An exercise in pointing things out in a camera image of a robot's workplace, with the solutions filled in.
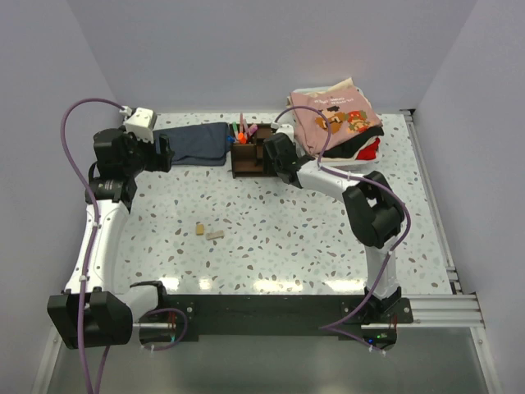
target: dark blue towel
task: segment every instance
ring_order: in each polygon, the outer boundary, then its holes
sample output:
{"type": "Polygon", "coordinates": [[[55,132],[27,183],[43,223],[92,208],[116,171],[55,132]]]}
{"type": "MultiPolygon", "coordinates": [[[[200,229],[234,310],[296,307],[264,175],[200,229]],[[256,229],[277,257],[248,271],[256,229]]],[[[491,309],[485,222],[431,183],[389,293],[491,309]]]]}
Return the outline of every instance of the dark blue towel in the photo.
{"type": "Polygon", "coordinates": [[[228,124],[222,122],[161,129],[154,135],[155,140],[159,134],[169,138],[174,166],[223,166],[231,145],[226,140],[228,132],[228,124]]]}

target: red cloth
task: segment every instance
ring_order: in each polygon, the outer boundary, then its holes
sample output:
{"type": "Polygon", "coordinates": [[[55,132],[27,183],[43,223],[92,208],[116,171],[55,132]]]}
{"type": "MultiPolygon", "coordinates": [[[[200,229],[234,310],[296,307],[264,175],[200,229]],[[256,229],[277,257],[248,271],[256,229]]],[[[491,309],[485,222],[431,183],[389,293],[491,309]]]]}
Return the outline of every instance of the red cloth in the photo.
{"type": "Polygon", "coordinates": [[[374,158],[376,158],[377,150],[379,149],[380,142],[381,140],[376,138],[376,140],[372,142],[369,146],[361,149],[355,159],[356,160],[373,160],[374,158]]]}

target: pink cloth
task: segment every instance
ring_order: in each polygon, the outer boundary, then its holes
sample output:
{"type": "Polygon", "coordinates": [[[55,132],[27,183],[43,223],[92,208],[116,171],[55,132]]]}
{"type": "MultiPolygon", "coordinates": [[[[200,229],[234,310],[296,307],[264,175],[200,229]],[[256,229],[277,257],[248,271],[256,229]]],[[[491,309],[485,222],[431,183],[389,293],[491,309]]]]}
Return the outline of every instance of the pink cloth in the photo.
{"type": "MultiPolygon", "coordinates": [[[[316,108],[328,118],[332,136],[327,149],[350,140],[363,133],[368,127],[381,126],[381,119],[353,86],[319,94],[317,97],[292,93],[291,101],[292,105],[307,105],[316,108]]],[[[305,109],[296,110],[295,117],[298,123],[294,129],[295,139],[308,154],[320,153],[327,133],[322,117],[305,109]]]]}

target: gray wall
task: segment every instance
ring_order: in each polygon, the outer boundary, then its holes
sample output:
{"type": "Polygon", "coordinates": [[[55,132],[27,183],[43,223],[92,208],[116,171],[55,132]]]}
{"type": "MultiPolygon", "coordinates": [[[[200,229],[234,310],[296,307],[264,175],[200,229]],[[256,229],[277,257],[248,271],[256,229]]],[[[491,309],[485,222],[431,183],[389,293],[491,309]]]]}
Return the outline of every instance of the gray wall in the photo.
{"type": "Polygon", "coordinates": [[[507,393],[525,386],[525,2],[479,0],[416,111],[462,283],[507,393]]]}
{"type": "Polygon", "coordinates": [[[415,108],[475,0],[68,0],[119,100],[157,110],[281,108],[353,76],[415,108]]]}
{"type": "MultiPolygon", "coordinates": [[[[67,106],[112,94],[65,1],[6,0],[0,12],[0,392],[27,393],[51,322],[48,296],[75,265],[84,221],[81,184],[62,153],[67,106]]],[[[86,104],[69,124],[82,168],[92,135],[115,113],[86,104]]]]}

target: table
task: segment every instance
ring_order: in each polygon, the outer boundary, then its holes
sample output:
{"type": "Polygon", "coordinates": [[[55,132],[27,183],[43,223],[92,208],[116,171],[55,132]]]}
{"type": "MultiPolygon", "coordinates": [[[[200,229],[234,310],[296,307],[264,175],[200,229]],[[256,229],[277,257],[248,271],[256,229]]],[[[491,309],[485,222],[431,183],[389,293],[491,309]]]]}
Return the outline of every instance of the table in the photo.
{"type": "MultiPolygon", "coordinates": [[[[276,113],[245,113],[272,122],[276,113]]],[[[431,209],[401,114],[382,114],[383,157],[360,169],[382,172],[413,217],[397,249],[404,294],[446,295],[451,288],[431,209]]],[[[238,113],[163,113],[156,128],[238,121],[238,113]]],[[[279,178],[231,176],[224,167],[173,167],[141,173],[122,233],[116,293],[131,283],[163,281],[170,294],[362,294],[367,280],[363,246],[345,207],[332,198],[287,186],[279,178]],[[223,230],[206,241],[195,235],[223,230]]]]}

